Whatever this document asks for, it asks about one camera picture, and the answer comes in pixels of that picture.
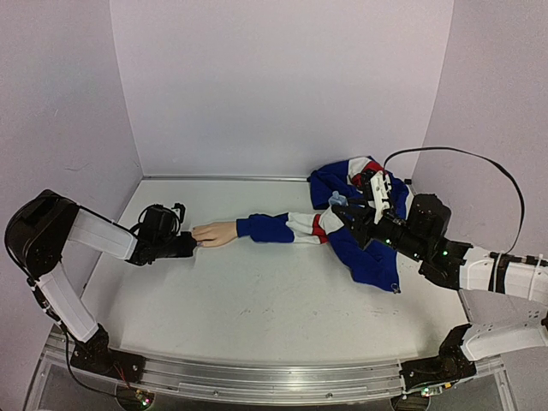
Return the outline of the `nail polish bottle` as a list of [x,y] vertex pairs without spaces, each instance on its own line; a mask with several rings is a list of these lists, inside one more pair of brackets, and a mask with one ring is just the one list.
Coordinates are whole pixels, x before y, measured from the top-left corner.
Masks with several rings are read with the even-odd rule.
[[340,194],[338,191],[333,191],[331,197],[328,199],[330,206],[348,206],[348,199],[346,196]]

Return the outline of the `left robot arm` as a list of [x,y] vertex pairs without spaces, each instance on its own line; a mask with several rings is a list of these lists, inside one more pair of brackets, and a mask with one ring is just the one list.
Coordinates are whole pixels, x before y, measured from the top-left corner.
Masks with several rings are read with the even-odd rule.
[[81,358],[96,373],[106,374],[115,367],[115,354],[92,340],[100,325],[69,281],[63,251],[70,242],[79,243],[135,266],[158,259],[190,258],[197,242],[181,229],[184,215],[180,203],[171,208],[149,205],[137,224],[127,229],[46,189],[9,220],[4,246],[26,274],[42,311],[77,341],[86,343]]

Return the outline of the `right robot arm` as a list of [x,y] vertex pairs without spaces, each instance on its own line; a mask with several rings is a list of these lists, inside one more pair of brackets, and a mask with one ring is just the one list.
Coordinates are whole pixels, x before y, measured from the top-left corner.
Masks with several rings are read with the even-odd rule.
[[[377,242],[420,262],[419,273],[444,288],[510,295],[547,303],[547,259],[488,252],[445,234],[451,211],[434,194],[414,196],[405,218],[386,203],[377,211],[366,200],[331,200],[331,209],[361,246]],[[443,357],[467,361],[547,344],[547,317],[529,313],[514,323],[466,324],[455,328],[439,348]]]

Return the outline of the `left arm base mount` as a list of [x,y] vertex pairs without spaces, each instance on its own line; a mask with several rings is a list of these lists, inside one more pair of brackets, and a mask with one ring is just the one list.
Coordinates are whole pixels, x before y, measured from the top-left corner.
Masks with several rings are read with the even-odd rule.
[[117,378],[128,384],[139,383],[144,372],[145,357],[113,349],[109,343],[108,332],[98,324],[97,331],[86,342],[74,341],[69,364],[78,370]]

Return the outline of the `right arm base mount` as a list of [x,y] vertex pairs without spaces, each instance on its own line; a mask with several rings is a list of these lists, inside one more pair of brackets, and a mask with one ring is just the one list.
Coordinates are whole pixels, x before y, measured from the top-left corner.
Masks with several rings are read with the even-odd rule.
[[404,391],[416,392],[432,386],[453,384],[476,375],[476,366],[462,351],[464,335],[470,324],[452,329],[441,343],[438,354],[401,364]]

